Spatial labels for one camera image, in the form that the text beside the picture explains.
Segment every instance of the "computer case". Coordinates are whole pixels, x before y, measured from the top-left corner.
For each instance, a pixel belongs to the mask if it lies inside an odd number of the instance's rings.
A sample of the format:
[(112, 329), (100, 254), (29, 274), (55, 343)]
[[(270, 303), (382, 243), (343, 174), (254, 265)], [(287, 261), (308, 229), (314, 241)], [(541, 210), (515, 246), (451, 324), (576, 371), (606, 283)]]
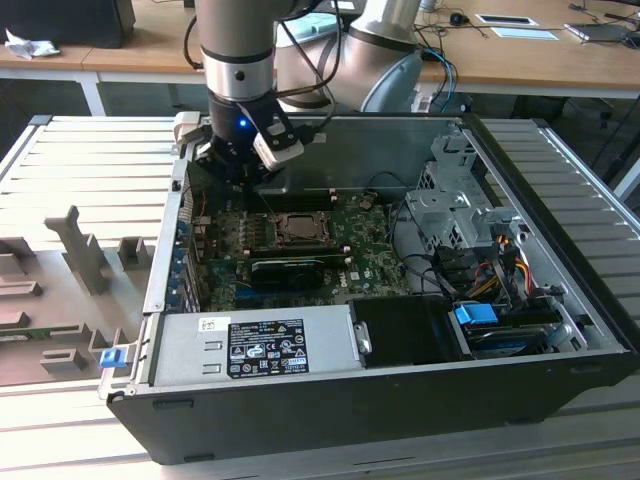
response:
[(5, 29), (29, 40), (120, 48), (136, 21), (131, 0), (0, 0)]

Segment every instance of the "robotic arm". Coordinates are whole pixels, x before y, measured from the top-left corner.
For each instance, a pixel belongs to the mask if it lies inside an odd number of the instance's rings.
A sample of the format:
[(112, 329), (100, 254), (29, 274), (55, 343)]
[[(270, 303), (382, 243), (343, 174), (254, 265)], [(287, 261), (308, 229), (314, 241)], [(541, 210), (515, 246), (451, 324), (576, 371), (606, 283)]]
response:
[[(289, 121), (278, 101), (282, 94), (274, 89), (276, 62), (280, 89), (299, 91), (319, 82), (301, 50), (322, 78), (328, 78), (339, 60), (328, 88), (338, 103), (363, 111), (384, 111), (391, 105), (397, 109), (397, 100), (408, 98), (420, 72), (412, 33), (420, 0), (369, 0), (342, 42), (336, 33), (338, 20), (329, 15), (331, 28), (311, 25), (315, 34), (300, 42), (291, 39), (277, 55), (274, 24), (304, 22), (302, 17), (321, 0), (195, 3), (213, 133), (211, 148), (199, 163), (233, 184), (263, 181), (301, 155), (318, 132), (318, 127), (294, 127)], [(306, 108), (328, 103), (323, 88), (283, 101)]]

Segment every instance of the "power supply label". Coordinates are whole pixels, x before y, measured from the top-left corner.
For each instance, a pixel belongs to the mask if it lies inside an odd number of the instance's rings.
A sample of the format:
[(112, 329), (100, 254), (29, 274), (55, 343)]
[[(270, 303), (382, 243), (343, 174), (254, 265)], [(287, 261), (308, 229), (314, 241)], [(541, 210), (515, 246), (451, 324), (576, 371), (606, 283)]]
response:
[(231, 378), (309, 372), (302, 319), (231, 323), (228, 345)]

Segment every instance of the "motherboard chip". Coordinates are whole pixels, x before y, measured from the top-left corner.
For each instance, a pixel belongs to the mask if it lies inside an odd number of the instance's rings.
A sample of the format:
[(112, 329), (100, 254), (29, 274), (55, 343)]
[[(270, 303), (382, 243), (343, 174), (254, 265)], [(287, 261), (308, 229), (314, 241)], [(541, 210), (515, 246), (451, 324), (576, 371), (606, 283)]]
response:
[(331, 240), (324, 213), (276, 215), (274, 223), (280, 245), (326, 244)]

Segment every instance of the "blue cable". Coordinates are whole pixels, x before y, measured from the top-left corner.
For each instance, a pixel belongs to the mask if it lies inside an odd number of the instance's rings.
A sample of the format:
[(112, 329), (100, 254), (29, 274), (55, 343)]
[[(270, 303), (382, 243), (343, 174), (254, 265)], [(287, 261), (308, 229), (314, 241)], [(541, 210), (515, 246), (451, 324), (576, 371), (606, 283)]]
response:
[(444, 104), (442, 105), (442, 108), (440, 109), (440, 112), (444, 112), (447, 109), (447, 105), (451, 101), (451, 96), (453, 95), (453, 73), (451, 71), (451, 65), (449, 64), (449, 62), (442, 55), (440, 55), (435, 50), (432, 50), (430, 48), (427, 48), (426, 50), (431, 55), (433, 55), (438, 60), (440, 60), (442, 65), (447, 69), (447, 74), (449, 75), (449, 93), (447, 94), (447, 100), (444, 102)]

